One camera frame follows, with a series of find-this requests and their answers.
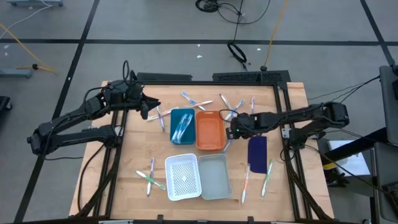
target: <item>gray floor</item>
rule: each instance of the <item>gray floor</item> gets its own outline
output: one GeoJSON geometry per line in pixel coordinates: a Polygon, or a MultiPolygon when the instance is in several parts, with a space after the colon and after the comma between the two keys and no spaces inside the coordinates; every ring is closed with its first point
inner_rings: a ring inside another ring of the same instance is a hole
{"type": "MultiPolygon", "coordinates": [[[[89,39],[231,39],[234,25],[194,6],[194,0],[101,0],[89,39]]],[[[239,6],[240,1],[228,1],[239,6]]],[[[368,0],[371,12],[386,41],[398,41],[394,0],[368,0]]],[[[79,39],[93,0],[65,0],[64,7],[44,10],[12,28],[25,39],[79,39]]],[[[245,1],[243,13],[251,21],[261,13],[265,1],[245,1]]],[[[272,0],[269,11],[255,24],[240,26],[237,39],[269,40],[283,0],[272,0]]],[[[8,26],[33,13],[28,7],[11,7],[0,2],[0,22],[8,26]]],[[[229,18],[236,19],[228,11],[229,18]]],[[[275,37],[277,40],[357,40],[377,41],[357,0],[290,1],[275,37]]],[[[0,129],[0,223],[11,222],[19,206],[36,157],[26,137],[48,121],[75,54],[77,44],[27,44],[39,58],[59,75],[34,72],[31,79],[0,78],[0,95],[10,96],[11,113],[2,118],[0,129]]],[[[267,45],[240,45],[256,71],[264,63],[267,45]]],[[[398,47],[389,47],[398,60],[398,47]]],[[[238,72],[242,66],[231,57],[225,45],[86,44],[73,77],[63,113],[81,104],[84,92],[102,80],[121,78],[124,60],[136,72],[188,73],[194,80],[211,80],[215,72],[238,72]]],[[[0,44],[0,67],[31,65],[35,60],[17,44],[0,44]]],[[[295,82],[304,82],[307,96],[342,89],[378,75],[386,65],[379,46],[294,46],[275,45],[269,60],[270,70],[289,70],[295,82]]],[[[331,100],[335,95],[310,101],[331,100]]],[[[348,130],[367,134],[384,126],[379,82],[372,82],[345,101],[351,115],[348,130]]],[[[87,123],[75,127],[79,130],[87,123]]],[[[352,139],[341,133],[332,139],[352,139]]],[[[85,146],[63,148],[49,157],[80,156],[85,146]]],[[[67,217],[81,161],[46,162],[35,188],[25,221],[67,217]]],[[[330,189],[336,218],[359,222],[370,218],[369,200],[341,189],[330,189]]]]}

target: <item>blue tray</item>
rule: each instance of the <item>blue tray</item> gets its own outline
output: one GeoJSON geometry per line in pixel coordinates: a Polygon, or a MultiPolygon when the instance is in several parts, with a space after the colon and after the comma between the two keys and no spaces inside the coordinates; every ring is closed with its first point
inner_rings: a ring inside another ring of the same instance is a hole
{"type": "Polygon", "coordinates": [[[195,143],[195,110],[194,109],[174,109],[171,114],[171,124],[170,124],[170,141],[172,140],[175,129],[177,128],[181,118],[184,114],[192,114],[191,123],[188,125],[181,138],[181,145],[193,144],[195,143]]]}

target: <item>light gray tray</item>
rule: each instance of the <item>light gray tray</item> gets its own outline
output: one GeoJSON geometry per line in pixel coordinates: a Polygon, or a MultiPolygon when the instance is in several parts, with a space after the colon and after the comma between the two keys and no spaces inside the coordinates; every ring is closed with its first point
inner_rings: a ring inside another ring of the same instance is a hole
{"type": "Polygon", "coordinates": [[[224,154],[201,156],[198,159],[201,196],[205,200],[229,198],[232,188],[224,154]]]}

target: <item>green toothbrush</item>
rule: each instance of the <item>green toothbrush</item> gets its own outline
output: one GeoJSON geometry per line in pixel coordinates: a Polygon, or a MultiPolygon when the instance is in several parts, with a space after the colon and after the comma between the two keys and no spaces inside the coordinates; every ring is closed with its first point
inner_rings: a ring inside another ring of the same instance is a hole
{"type": "Polygon", "coordinates": [[[158,186],[160,187],[160,189],[166,190],[166,188],[165,188],[162,184],[160,184],[160,183],[158,183],[156,180],[154,180],[154,179],[148,177],[147,175],[145,175],[145,173],[143,173],[143,172],[141,172],[141,171],[139,171],[139,170],[136,170],[136,173],[137,173],[138,175],[140,175],[141,177],[145,178],[146,180],[148,180],[149,182],[151,182],[151,183],[153,183],[153,184],[155,184],[155,185],[158,185],[158,186]]]}

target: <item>wooden table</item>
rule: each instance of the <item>wooden table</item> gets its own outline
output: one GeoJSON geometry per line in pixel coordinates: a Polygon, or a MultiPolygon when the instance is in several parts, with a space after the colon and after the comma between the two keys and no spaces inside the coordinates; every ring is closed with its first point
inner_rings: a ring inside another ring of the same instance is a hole
{"type": "MultiPolygon", "coordinates": [[[[292,109],[308,106],[303,83],[288,83],[288,87],[292,109]]],[[[276,112],[275,96],[271,86],[147,85],[144,88],[146,95],[158,98],[162,102],[162,111],[176,106],[189,105],[189,102],[180,95],[182,91],[186,91],[196,101],[214,100],[212,104],[205,106],[207,110],[226,108],[219,96],[222,93],[227,97],[231,106],[237,105],[240,100],[245,101],[238,109],[238,112],[250,112],[249,102],[252,96],[256,100],[255,112],[276,112]]],[[[284,107],[282,92],[280,92],[280,96],[282,107],[284,107]]],[[[155,110],[150,111],[150,115],[155,113],[155,110]]],[[[268,159],[276,160],[267,195],[264,199],[261,199],[260,196],[265,175],[250,173],[246,201],[243,205],[239,202],[248,153],[248,140],[243,139],[233,141],[226,153],[229,178],[233,190],[231,198],[204,200],[201,197],[197,197],[173,202],[168,199],[166,191],[156,186],[152,187],[151,195],[147,198],[147,181],[139,177],[134,171],[138,169],[148,174],[151,157],[155,158],[155,179],[165,184],[164,161],[167,157],[186,153],[194,153],[197,156],[209,154],[209,152],[199,151],[195,145],[173,145],[169,140],[170,115],[164,117],[164,122],[166,133],[162,132],[159,120],[144,121],[139,113],[135,111],[129,112],[111,218],[155,220],[158,214],[163,214],[165,220],[245,221],[248,216],[253,216],[255,221],[294,221],[286,168],[279,158],[279,153],[282,150],[279,128],[264,134],[267,136],[267,157],[268,159]]],[[[108,115],[94,121],[93,126],[110,123],[111,115],[108,115]]],[[[296,127],[301,127],[304,124],[297,123],[296,127]]],[[[307,144],[317,146],[314,140],[308,140],[307,144]]],[[[82,167],[100,145],[99,142],[87,144],[82,167]]],[[[103,149],[91,161],[85,172],[81,195],[83,205],[90,199],[98,186],[104,151],[103,149]]],[[[312,149],[302,149],[301,156],[308,191],[326,214],[333,217],[319,154],[312,149]]],[[[71,215],[76,214],[78,211],[76,205],[77,189],[78,186],[76,186],[75,196],[70,209],[71,215]]],[[[304,217],[302,197],[298,190],[297,192],[301,217],[304,217]]],[[[107,196],[108,190],[105,190],[100,214],[104,213],[107,196]]]]}

